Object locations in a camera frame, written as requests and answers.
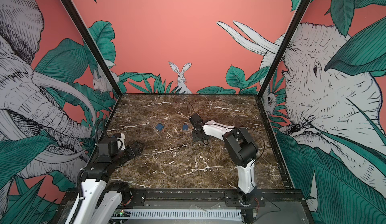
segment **elephant ear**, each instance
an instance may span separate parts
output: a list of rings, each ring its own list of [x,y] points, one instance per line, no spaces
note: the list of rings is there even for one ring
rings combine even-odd
[[[12,46],[17,56],[31,64],[39,49],[44,26],[39,7],[35,0],[0,2],[0,35]]]

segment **white rabbit illustration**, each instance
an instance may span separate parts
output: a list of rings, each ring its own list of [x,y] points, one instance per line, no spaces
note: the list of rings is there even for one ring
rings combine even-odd
[[[111,67],[115,66],[115,64],[112,61],[109,61],[106,59],[105,59],[105,63],[107,65],[107,67],[109,68],[109,70]],[[116,75],[116,73],[112,72],[111,70],[110,70],[110,72],[111,72],[111,75],[113,76],[114,80],[116,82],[119,82],[119,77]],[[94,90],[100,90],[101,93],[106,92],[106,91],[110,91],[110,92],[113,91],[113,87],[111,86],[110,82],[107,80],[105,73],[103,72],[102,68],[100,68],[99,65],[98,65],[98,73],[96,70],[94,70],[93,76],[94,76],[94,79],[93,79]]]
[[[186,70],[188,70],[190,68],[190,66],[192,65],[190,62],[188,62],[187,64],[184,65],[184,67],[182,68],[182,71],[180,72],[180,70],[178,69],[178,67],[176,66],[176,64],[172,63],[172,62],[169,62],[170,64],[170,67],[173,71],[175,71],[177,74],[178,74],[178,78],[177,78],[177,88],[176,90],[178,89],[181,89],[179,91],[179,93],[192,93],[188,87],[185,85],[185,77],[184,77],[184,72],[186,72]]]

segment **pink wall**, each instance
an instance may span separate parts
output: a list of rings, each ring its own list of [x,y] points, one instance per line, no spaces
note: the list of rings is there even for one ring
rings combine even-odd
[[[216,22],[242,22],[270,41],[282,35],[293,15],[291,0],[73,0],[87,27],[109,21],[117,56],[112,71],[161,74],[174,81],[168,61],[182,66],[187,87],[195,93],[207,86],[231,89],[225,74],[231,65],[248,77],[262,56],[246,51]],[[125,83],[127,92],[139,92]]]

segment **wall mural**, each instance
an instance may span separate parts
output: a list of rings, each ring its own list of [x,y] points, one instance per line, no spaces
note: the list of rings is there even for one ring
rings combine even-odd
[[[32,69],[44,29],[39,6],[35,0],[0,1],[0,223],[46,223],[58,204],[38,195],[44,179],[31,188],[25,179],[50,175],[60,191],[74,188],[94,149],[94,123],[108,118],[117,95],[87,45],[69,38]],[[89,30],[113,62],[111,24],[99,21]],[[97,71],[97,87],[77,82],[88,67]],[[66,103],[80,106],[86,121],[72,120]],[[14,185],[17,195],[10,193]]]
[[[295,9],[299,0],[292,2]],[[370,4],[386,0],[332,0],[326,14],[333,26],[300,24],[280,79],[276,70],[263,97],[295,188],[316,223],[386,223],[386,136],[377,83],[386,74],[386,17],[348,35],[354,10]],[[220,26],[264,54],[262,66],[270,65],[282,37],[271,43],[235,24],[254,42]]]

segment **marble tabletop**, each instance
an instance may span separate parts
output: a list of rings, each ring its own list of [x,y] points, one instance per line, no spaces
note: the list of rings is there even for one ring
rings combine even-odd
[[[193,142],[188,103],[203,120],[256,130],[266,149],[255,163],[255,182],[258,188],[284,189],[255,98],[237,95],[123,95],[107,131],[124,133],[125,141],[137,140],[145,147],[110,180],[126,181],[132,188],[235,188],[237,169],[224,142],[215,138],[208,145]],[[188,131],[182,130],[186,122]],[[164,125],[162,131],[156,130],[158,123]],[[249,133],[259,145],[259,156],[263,140]]]

